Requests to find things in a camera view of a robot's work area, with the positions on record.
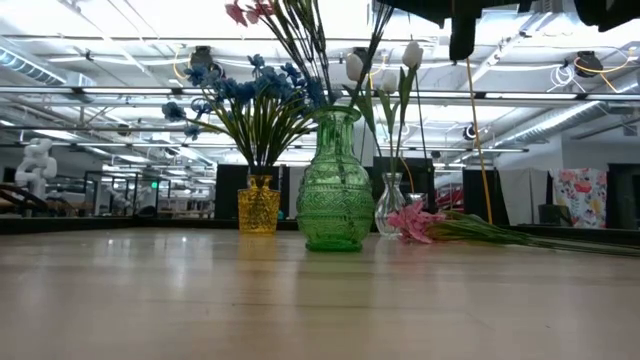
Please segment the ceiling light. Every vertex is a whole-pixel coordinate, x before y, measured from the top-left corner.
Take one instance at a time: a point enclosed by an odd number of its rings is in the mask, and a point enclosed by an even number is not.
[[[77,136],[70,134],[66,131],[60,131],[60,130],[34,130],[34,132],[37,132],[38,134],[42,134],[42,135],[46,135],[49,137],[54,137],[57,139],[62,139],[62,140],[76,140],[78,139]]]
[[[126,161],[131,162],[149,162],[150,160],[147,158],[143,158],[142,156],[134,156],[134,155],[118,155],[119,158]]]
[[[605,100],[605,101],[640,100],[640,94],[591,94],[591,95],[587,95],[587,99],[588,100]]]
[[[83,88],[86,94],[144,94],[144,95],[170,95],[171,89],[166,88]]]
[[[111,154],[109,154],[108,152],[106,152],[106,151],[104,151],[104,150],[100,150],[100,149],[94,148],[94,147],[90,147],[90,146],[88,146],[88,147],[87,147],[87,150],[89,150],[89,151],[91,151],[91,152],[94,152],[94,153],[96,153],[96,154],[99,154],[99,155],[111,156]]]
[[[576,94],[538,94],[538,93],[487,93],[487,99],[522,99],[522,100],[571,100]]]
[[[31,87],[31,86],[0,86],[0,93],[5,94],[72,94],[67,87]]]
[[[78,146],[100,146],[100,147],[126,147],[127,144],[122,143],[77,143]]]

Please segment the pink flower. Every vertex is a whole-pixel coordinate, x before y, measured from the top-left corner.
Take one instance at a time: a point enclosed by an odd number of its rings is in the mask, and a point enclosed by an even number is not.
[[[444,221],[445,215],[431,215],[422,211],[422,201],[416,201],[402,208],[398,213],[389,215],[389,225],[400,230],[404,243],[419,242],[430,244],[433,242],[427,235],[430,224]]]
[[[242,24],[244,27],[248,27],[247,20],[244,18],[244,10],[238,5],[238,0],[235,0],[233,4],[227,4],[224,6],[227,10],[227,14],[235,20],[236,24]]]

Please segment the ceiling pipe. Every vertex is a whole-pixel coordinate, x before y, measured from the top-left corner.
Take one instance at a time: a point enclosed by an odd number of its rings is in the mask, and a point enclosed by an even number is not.
[[[613,86],[620,94],[638,94],[638,71],[633,71],[622,78],[613,81]],[[609,115],[613,108],[606,101],[588,101],[574,105],[568,109],[556,109],[548,111],[526,121],[520,126],[498,136],[495,140],[483,141],[482,144],[493,143],[490,148],[504,148],[517,145],[528,145],[545,139],[549,136],[561,133],[564,130],[585,124],[603,116]],[[475,153],[467,154],[456,159],[456,162],[466,160]]]
[[[120,52],[122,54],[122,56],[124,56],[127,60],[129,60],[130,62],[132,62],[133,64],[135,64],[135,66],[138,67],[138,69],[140,69],[140,71],[142,71],[142,73],[144,73],[145,75],[149,76],[150,78],[152,78],[153,80],[155,80],[156,82],[158,82],[158,84],[165,86],[166,84],[164,83],[164,81],[161,81],[160,79],[158,79],[149,69],[147,69],[144,65],[142,65],[138,60],[136,60],[131,54],[129,54],[123,47],[121,47],[120,45],[118,45],[109,35],[107,35],[106,32],[104,32],[104,30],[102,30],[102,28],[100,28],[97,24],[95,24],[93,21],[91,21],[88,17],[86,17],[82,11],[80,10],[80,8],[75,5],[75,4],[71,4],[69,2],[67,2],[66,0],[57,0],[60,4],[62,4],[65,8],[67,8],[68,10],[70,10],[71,12],[73,12],[74,14],[76,14],[77,16],[79,16],[80,18],[84,19],[87,23],[89,23],[91,26],[93,26],[99,33],[100,36],[102,37],[102,39],[110,44],[111,46],[113,46],[115,49],[118,50],[118,52]]]

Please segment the fluorescent light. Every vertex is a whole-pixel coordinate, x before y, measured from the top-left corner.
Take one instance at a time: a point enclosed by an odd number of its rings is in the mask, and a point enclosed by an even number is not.
[[[410,97],[418,97],[417,91],[411,91]],[[420,97],[437,97],[437,98],[468,98],[469,94],[466,92],[451,92],[451,91],[420,91]]]
[[[185,95],[202,95],[202,90],[200,89],[182,89],[182,93]]]
[[[465,164],[457,164],[457,163],[451,163],[451,164],[445,164],[445,163],[433,163],[433,167],[437,167],[437,168],[443,168],[443,167],[466,167],[467,165]]]
[[[42,135],[46,135],[49,137],[54,137],[57,139],[62,139],[62,140],[77,140],[78,137],[70,134],[66,131],[60,131],[60,130],[34,130],[34,132],[37,132],[38,134],[42,134]]]
[[[149,162],[150,160],[147,158],[143,158],[142,156],[134,156],[134,155],[118,155],[119,158],[126,161],[131,162]]]
[[[83,88],[86,94],[145,94],[145,95],[169,95],[171,89],[166,88]]]
[[[571,100],[576,94],[539,94],[539,93],[487,93],[487,99],[523,99],[523,100]]]
[[[588,100],[640,100],[640,94],[591,94],[587,95]]]
[[[87,146],[87,150],[89,150],[91,152],[94,152],[96,154],[99,154],[99,155],[111,156],[111,154],[109,154],[108,152],[106,152],[104,150],[100,150],[100,149],[94,148],[94,147]]]
[[[32,87],[32,86],[0,86],[0,93],[5,94],[72,94],[67,87]]]

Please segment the ceiling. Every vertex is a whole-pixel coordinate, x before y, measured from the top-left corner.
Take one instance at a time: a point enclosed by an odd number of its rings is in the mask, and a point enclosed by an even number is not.
[[[20,49],[32,59],[41,61],[59,74],[83,74],[99,87],[190,87],[183,79],[189,54],[197,45],[212,48],[214,60],[222,64],[227,76],[238,81],[251,78],[251,67],[246,63],[246,55],[260,53],[267,64],[283,64],[288,61],[282,49],[269,30],[261,25],[245,28],[236,25],[227,16],[224,5],[231,0],[83,0],[77,1],[80,14],[62,4],[64,0],[0,0],[0,36],[12,46]],[[341,58],[355,46],[366,46],[369,37],[368,13],[370,0],[323,0],[321,13],[326,29],[327,52],[332,62],[330,74],[336,86],[350,84],[346,77]],[[634,53],[630,51],[639,41],[640,20],[633,20],[607,33],[598,33],[593,27],[586,27],[575,21],[575,16],[546,14],[533,25],[527,24],[533,13],[518,14],[517,7],[487,9],[478,21],[476,47],[470,58],[474,73],[474,89],[480,92],[535,92],[535,93],[581,93],[610,92],[601,77],[580,78],[554,85],[555,79],[567,80],[558,75],[557,68],[565,60],[573,61],[577,51],[594,51],[605,69],[626,64],[623,68],[607,74],[615,84],[617,78],[627,76],[639,66]],[[527,36],[518,34],[527,30]],[[418,73],[421,91],[449,90],[466,91],[467,69],[464,63],[454,64],[448,60],[450,23],[443,29],[416,17],[408,18],[406,13],[397,12],[385,32],[379,52],[376,55],[374,84],[379,83],[385,73],[397,71],[401,63],[404,47],[411,38],[418,40],[425,48],[423,65]],[[38,86],[39,84],[22,74],[0,67],[0,85]],[[2,105],[3,118],[15,125],[116,127],[130,124],[134,127],[179,128],[181,124],[169,124],[164,120],[159,104],[166,97],[143,95],[117,96],[94,95],[93,103],[72,102],[63,96],[42,96],[21,94],[5,96]],[[27,105],[43,107],[51,113],[30,112],[30,117],[20,117],[16,113],[17,100]],[[463,139],[463,129],[472,121],[472,109],[468,100],[451,102],[429,102],[422,104],[425,141],[428,147],[469,147]],[[520,103],[480,102],[477,117],[482,138],[486,144],[509,130],[526,123],[531,118],[558,105],[549,101]],[[412,102],[408,111],[404,141],[407,146],[421,146],[419,107]],[[86,120],[93,118],[87,125]],[[619,121],[611,115],[606,121]],[[572,133],[588,130],[572,129]],[[619,131],[605,132],[593,137],[601,137],[607,142],[615,142]],[[12,141],[15,132],[1,134],[4,141]],[[154,143],[158,141],[180,144],[185,136],[175,132],[145,132],[120,136],[114,132],[93,131],[76,133],[86,141],[110,141],[115,143]],[[377,132],[380,141],[385,141],[385,131]],[[637,138],[625,138],[634,142]],[[231,145],[230,139],[221,135],[203,134],[195,142],[200,144]],[[298,145],[312,145],[315,134],[303,137]],[[130,154],[131,149],[103,149],[106,154],[93,153],[108,161],[113,154]],[[137,156],[150,161],[167,163],[161,148],[134,147]],[[200,148],[181,154],[196,162],[237,162],[241,161],[231,147]],[[284,160],[291,164],[303,164],[313,156],[314,150],[297,149],[285,154]],[[417,151],[408,156],[422,156]],[[131,163],[117,157],[116,161]]]

